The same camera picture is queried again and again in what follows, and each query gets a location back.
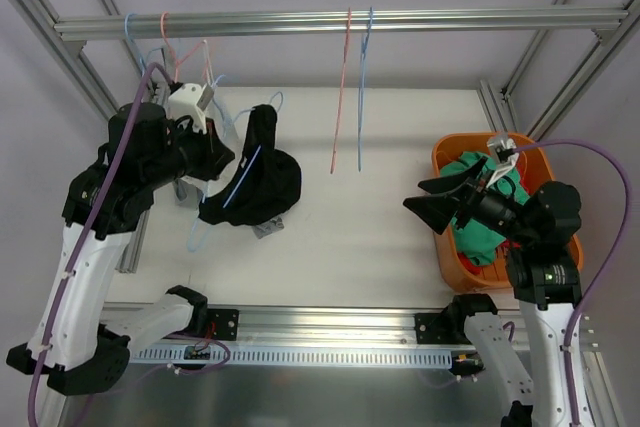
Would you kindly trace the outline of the green tank top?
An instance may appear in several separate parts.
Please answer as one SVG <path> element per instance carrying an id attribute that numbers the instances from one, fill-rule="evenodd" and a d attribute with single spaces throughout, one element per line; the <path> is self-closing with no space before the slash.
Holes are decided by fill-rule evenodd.
<path id="1" fill-rule="evenodd" d="M 440 174 L 447 176 L 462 172 L 480 159 L 486 160 L 483 168 L 484 172 L 495 169 L 494 160 L 487 154 L 478 151 L 464 151 L 456 160 L 444 165 L 440 170 Z M 491 188 L 504 195 L 512 196 L 521 204 L 524 204 L 530 197 L 530 191 L 523 183 L 523 178 L 518 168 L 514 168 Z M 457 254 L 464 253 L 470 259 L 477 258 L 480 260 L 486 257 L 486 261 L 492 263 L 494 261 L 494 250 L 506 240 L 503 236 L 473 220 L 463 229 L 455 228 L 454 223 L 452 225 Z"/>

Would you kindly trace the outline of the red tank top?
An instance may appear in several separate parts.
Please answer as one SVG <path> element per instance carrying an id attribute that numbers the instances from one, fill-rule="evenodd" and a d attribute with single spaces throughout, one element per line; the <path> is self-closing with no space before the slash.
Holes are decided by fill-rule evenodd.
<path id="1" fill-rule="evenodd" d="M 486 261 L 486 257 L 478 260 L 477 258 L 470 259 L 464 253 L 458 253 L 457 257 L 460 261 L 461 265 L 471 274 L 480 275 L 483 274 L 485 270 L 492 268 L 497 268 L 499 262 L 505 263 L 506 257 L 509 250 L 512 247 L 519 247 L 518 243 L 513 243 L 511 241 L 505 240 L 502 242 L 495 250 L 494 250 L 494 261 L 492 263 L 488 263 Z"/>

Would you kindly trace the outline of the black tank top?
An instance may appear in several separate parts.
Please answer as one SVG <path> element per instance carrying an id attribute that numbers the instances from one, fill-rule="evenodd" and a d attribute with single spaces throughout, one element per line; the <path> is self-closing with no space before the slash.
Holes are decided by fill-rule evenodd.
<path id="1" fill-rule="evenodd" d="M 298 161 L 276 148 L 278 114 L 269 104 L 251 109 L 240 163 L 230 183 L 199 207 L 201 221 L 257 226 L 291 209 L 301 197 Z"/>

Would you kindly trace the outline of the pink hanger of white top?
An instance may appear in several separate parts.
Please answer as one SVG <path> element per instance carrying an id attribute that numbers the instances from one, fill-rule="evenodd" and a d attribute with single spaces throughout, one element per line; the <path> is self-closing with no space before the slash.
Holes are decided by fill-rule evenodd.
<path id="1" fill-rule="evenodd" d="M 180 79 L 180 72 L 183 64 L 194 57 L 197 53 L 201 53 L 203 56 L 203 71 L 202 77 L 207 84 L 211 84 L 214 81 L 213 68 L 211 62 L 211 47 L 207 39 L 201 39 L 197 42 L 188 52 L 182 52 L 182 40 L 177 40 L 177 46 L 174 46 L 169 40 L 167 19 L 169 17 L 168 12 L 163 12 L 160 15 L 160 32 L 162 40 L 168 49 L 169 57 L 174 66 L 173 79 L 178 81 Z"/>

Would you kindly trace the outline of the pink hanger of green top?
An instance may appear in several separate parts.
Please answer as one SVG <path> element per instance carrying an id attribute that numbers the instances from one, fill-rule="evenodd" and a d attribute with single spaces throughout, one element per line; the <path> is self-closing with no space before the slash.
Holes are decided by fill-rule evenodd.
<path id="1" fill-rule="evenodd" d="M 350 36 L 351 36 L 351 22 L 352 22 L 352 9 L 351 7 L 349 7 L 347 10 L 346 23 L 345 23 L 345 37 L 344 37 L 343 57 L 342 57 L 341 72 L 340 72 L 338 105 L 336 109 L 336 119 L 335 119 L 334 136 L 333 136 L 333 143 L 332 143 L 332 152 L 331 152 L 331 162 L 330 162 L 331 175 L 335 173 L 335 169 L 336 169 L 338 139 L 339 139 L 339 132 L 341 127 L 341 118 L 342 118 L 343 102 L 344 102 L 343 99 L 344 99 L 344 89 L 345 89 L 345 78 L 346 78 Z"/>

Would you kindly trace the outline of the white tank top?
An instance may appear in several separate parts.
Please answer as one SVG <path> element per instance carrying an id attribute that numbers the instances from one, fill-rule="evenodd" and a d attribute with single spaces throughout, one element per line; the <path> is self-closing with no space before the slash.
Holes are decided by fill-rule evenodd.
<path id="1" fill-rule="evenodd" d="M 217 180 L 204 183 L 199 180 L 187 179 L 187 182 L 197 187 L 204 197 L 212 197 L 221 192 L 231 182 L 240 162 L 241 143 L 235 127 L 235 121 L 232 119 L 224 100 L 220 99 L 218 87 L 219 81 L 224 75 L 214 76 L 211 48 L 208 41 L 206 39 L 200 40 L 181 61 L 182 63 L 189 62 L 198 55 L 202 56 L 200 78 L 193 77 L 191 82 L 184 81 L 184 86 L 182 87 L 186 91 L 187 103 L 193 105 L 199 111 L 196 115 L 195 128 L 205 127 L 208 125 L 207 120 L 211 120 L 221 142 L 234 154 L 234 159 L 224 168 Z"/>

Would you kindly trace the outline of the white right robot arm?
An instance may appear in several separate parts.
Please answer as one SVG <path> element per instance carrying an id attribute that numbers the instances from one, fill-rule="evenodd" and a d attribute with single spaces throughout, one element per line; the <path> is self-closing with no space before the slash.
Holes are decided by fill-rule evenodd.
<path id="1" fill-rule="evenodd" d="M 475 220 L 512 242 L 506 271 L 524 320 L 531 366 L 525 368 L 501 329 L 487 294 L 461 294 L 432 322 L 456 342 L 471 343 L 497 389 L 504 426 L 591 426 L 579 354 L 580 273 L 569 242 L 580 228 L 578 191 L 544 183 L 520 204 L 493 187 L 479 161 L 465 171 L 419 183 L 404 206 L 431 230 Z"/>

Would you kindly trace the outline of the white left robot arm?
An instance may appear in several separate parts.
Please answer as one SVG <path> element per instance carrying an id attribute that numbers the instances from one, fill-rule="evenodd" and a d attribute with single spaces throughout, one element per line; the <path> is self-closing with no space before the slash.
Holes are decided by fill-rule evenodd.
<path id="1" fill-rule="evenodd" d="M 102 323 L 100 316 L 155 191 L 182 177 L 215 181 L 233 158 L 198 107 L 169 114 L 152 102 L 122 106 L 109 119 L 97 160 L 70 183 L 58 284 L 36 333 L 9 350 L 7 364 L 46 375 L 48 387 L 64 396 L 99 394 L 118 382 L 132 355 L 173 333 L 202 335 L 207 298 L 184 286 L 121 321 Z"/>

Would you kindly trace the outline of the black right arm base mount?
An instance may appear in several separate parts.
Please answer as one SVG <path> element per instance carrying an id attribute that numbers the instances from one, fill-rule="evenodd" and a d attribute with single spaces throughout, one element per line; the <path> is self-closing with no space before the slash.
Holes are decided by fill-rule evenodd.
<path id="1" fill-rule="evenodd" d="M 451 321 L 443 313 L 416 313 L 414 331 L 418 345 L 448 345 L 456 342 Z"/>

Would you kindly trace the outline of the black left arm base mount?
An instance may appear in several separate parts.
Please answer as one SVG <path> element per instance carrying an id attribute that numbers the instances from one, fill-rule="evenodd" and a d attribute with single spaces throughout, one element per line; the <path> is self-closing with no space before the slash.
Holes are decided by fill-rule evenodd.
<path id="1" fill-rule="evenodd" d="M 219 341 L 236 341 L 240 312 L 232 308 L 209 308 L 205 323 L 208 338 Z"/>

